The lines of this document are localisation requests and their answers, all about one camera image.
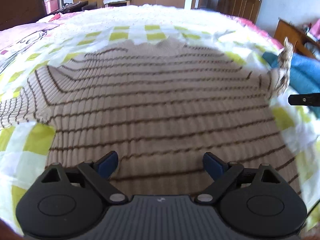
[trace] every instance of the brown striped blanket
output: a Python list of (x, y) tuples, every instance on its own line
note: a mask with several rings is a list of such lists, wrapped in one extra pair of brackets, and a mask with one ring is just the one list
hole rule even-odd
[(247, 167), (270, 163), (298, 192), (294, 156), (268, 107), (286, 72), (255, 73), (172, 39), (126, 41), (36, 70), (19, 97), (1, 102), (0, 121), (54, 126), (48, 165), (115, 150), (110, 181), (128, 195), (196, 194), (212, 182), (202, 167), (207, 151)]

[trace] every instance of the thermos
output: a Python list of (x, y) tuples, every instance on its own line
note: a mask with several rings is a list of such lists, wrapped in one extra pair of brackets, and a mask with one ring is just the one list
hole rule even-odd
[(59, 9), (63, 8), (63, 6), (64, 6), (64, 1), (63, 0), (58, 0)]

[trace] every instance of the circular pad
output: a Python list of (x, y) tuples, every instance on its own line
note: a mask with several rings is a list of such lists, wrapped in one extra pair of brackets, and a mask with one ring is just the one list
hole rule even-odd
[(255, 196), (247, 201), (249, 210), (259, 216), (275, 216), (284, 209), (283, 202), (273, 196)]
[(70, 213), (76, 207), (72, 197), (66, 195), (52, 195), (45, 197), (39, 203), (39, 210), (48, 216), (62, 216)]

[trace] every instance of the stool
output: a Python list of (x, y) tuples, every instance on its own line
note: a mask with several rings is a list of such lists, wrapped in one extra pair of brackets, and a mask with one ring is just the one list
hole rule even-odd
[(130, 5), (131, 0), (103, 0), (103, 4), (105, 7), (109, 6), (126, 6)]

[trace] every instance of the teal towel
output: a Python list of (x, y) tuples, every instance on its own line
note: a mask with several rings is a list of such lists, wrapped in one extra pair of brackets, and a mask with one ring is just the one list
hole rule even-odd
[[(278, 67), (278, 56), (265, 52), (262, 56), (271, 66)], [(291, 62), (290, 86), (299, 94), (320, 93), (320, 62), (294, 53)], [(320, 118), (320, 107), (310, 107)]]

